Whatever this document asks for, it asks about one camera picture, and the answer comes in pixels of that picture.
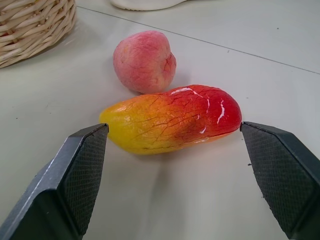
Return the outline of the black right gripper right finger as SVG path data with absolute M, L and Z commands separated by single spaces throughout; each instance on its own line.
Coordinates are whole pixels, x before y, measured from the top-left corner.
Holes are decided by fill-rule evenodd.
M 290 240 L 320 238 L 320 161 L 292 133 L 243 122 L 240 131 L 256 182 Z

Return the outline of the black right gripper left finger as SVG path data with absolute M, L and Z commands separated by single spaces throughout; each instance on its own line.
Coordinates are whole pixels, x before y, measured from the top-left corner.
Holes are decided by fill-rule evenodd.
M 0 227 L 2 240 L 81 240 L 100 189 L 106 123 L 70 135 Z

